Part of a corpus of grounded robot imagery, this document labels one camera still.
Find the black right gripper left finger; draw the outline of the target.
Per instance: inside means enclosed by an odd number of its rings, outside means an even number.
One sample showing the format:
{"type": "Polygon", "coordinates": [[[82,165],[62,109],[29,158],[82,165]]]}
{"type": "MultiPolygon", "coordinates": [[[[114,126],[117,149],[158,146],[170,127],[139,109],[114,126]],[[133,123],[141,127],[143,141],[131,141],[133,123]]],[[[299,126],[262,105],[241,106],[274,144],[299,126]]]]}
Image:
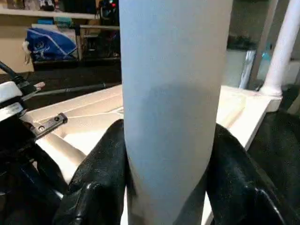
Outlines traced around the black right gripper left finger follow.
{"type": "Polygon", "coordinates": [[[123,120],[115,121],[80,163],[54,225],[119,225],[128,176],[123,120]]]}

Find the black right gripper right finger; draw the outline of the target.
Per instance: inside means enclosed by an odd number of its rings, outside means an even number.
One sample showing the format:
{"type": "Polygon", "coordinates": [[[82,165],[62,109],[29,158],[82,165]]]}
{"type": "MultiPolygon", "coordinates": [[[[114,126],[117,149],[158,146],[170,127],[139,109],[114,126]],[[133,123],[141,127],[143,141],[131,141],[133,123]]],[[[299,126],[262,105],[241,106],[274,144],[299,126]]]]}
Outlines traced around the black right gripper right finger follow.
{"type": "Polygon", "coordinates": [[[300,217],[266,172],[217,124],[207,194],[217,225],[298,225],[300,217]]]}

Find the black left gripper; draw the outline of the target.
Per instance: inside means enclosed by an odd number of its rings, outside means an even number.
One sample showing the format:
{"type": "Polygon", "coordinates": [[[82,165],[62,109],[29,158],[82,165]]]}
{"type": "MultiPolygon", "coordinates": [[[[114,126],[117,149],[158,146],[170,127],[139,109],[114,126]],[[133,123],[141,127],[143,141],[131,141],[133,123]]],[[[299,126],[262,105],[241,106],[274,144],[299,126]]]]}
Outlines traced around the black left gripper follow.
{"type": "Polygon", "coordinates": [[[18,116],[9,117],[0,122],[0,174],[37,163],[37,171],[42,180],[63,193],[67,189],[58,164],[38,144],[37,140],[56,130],[68,122],[67,117],[60,113],[45,123],[33,126],[18,116]]]}

